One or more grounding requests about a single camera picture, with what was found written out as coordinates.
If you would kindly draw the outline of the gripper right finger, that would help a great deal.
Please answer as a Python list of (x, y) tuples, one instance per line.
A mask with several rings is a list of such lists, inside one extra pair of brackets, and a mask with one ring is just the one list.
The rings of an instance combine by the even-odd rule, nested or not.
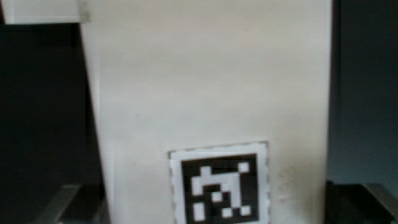
[(326, 224), (398, 224), (398, 198), (375, 183), (327, 183)]

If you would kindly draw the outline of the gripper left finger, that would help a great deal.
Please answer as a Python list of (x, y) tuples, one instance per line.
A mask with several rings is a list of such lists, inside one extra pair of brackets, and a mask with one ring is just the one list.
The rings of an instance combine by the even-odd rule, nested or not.
[(65, 185), (33, 224), (111, 224), (102, 185)]

